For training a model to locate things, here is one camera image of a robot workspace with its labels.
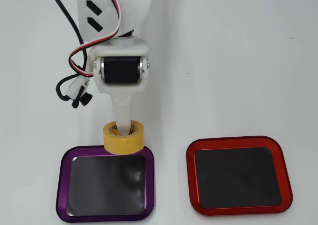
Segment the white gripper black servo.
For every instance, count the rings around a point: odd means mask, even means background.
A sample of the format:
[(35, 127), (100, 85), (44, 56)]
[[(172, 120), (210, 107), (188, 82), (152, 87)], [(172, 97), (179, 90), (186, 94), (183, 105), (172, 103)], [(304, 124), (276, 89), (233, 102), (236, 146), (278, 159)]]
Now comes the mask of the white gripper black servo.
[(94, 81), (100, 93), (110, 95), (120, 133), (131, 128), (133, 96), (145, 90), (149, 78), (149, 48), (138, 37), (118, 37), (91, 48)]

